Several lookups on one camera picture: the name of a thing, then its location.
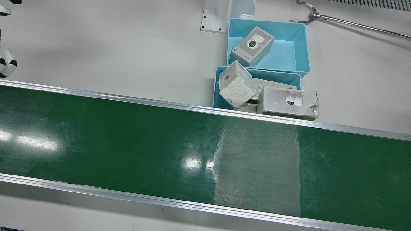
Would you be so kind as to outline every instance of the white plastic bracket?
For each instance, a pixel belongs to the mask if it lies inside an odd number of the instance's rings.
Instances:
[[[254,0],[205,0],[201,31],[227,33],[230,18],[253,18]]]

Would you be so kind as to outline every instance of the metal rod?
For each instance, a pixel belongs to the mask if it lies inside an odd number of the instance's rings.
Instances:
[[[383,29],[379,29],[379,28],[375,28],[375,27],[371,27],[371,26],[366,26],[366,25],[362,25],[362,24],[358,24],[358,23],[353,23],[353,22],[342,20],[342,19],[339,19],[339,18],[330,17],[330,16],[327,16],[327,15],[313,14],[313,16],[317,17],[317,18],[322,18],[324,20],[332,20],[332,21],[344,23],[344,24],[347,24],[347,25],[353,25],[353,26],[360,27],[360,28],[363,28],[363,29],[368,29],[368,30],[372,30],[372,31],[375,31],[375,32],[388,34],[388,35],[393,35],[393,36],[399,36],[399,37],[411,40],[411,36],[403,35],[403,34],[400,34],[400,33],[389,31],[389,30],[383,30]]]

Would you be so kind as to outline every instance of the white robot part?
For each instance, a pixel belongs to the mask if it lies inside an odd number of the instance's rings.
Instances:
[[[17,61],[15,60],[14,52],[11,49],[5,49],[1,52],[0,62],[1,62],[2,56],[5,59],[6,65],[0,72],[0,78],[4,79],[10,76],[13,73],[13,71],[17,68]]]
[[[8,16],[12,13],[12,10],[9,8],[0,5],[0,16]]]
[[[0,72],[3,71],[3,69],[6,67],[7,62],[6,62],[6,57],[3,54],[3,52],[0,52]]]

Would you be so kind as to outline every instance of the black and white object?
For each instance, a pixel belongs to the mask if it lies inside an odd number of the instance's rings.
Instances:
[[[255,27],[231,50],[231,55],[244,67],[255,67],[270,51],[273,41],[272,35]]]
[[[0,63],[1,63],[2,56],[5,59],[6,65],[0,71],[0,78],[4,79],[10,76],[13,73],[13,71],[17,68],[17,61],[14,59],[14,53],[11,49],[5,49],[1,52]]]
[[[318,98],[315,91],[264,87],[257,105],[259,114],[303,120],[317,119],[318,112]]]
[[[10,2],[19,5],[21,4],[22,0],[10,0]],[[0,5],[0,16],[9,16],[12,13],[12,10],[9,8]]]
[[[221,72],[218,87],[218,93],[234,108],[256,94],[251,74],[236,60]]]

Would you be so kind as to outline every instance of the metal vent grille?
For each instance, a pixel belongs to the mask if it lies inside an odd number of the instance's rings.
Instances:
[[[381,7],[411,11],[411,0],[328,0],[330,2],[342,2],[369,7]]]

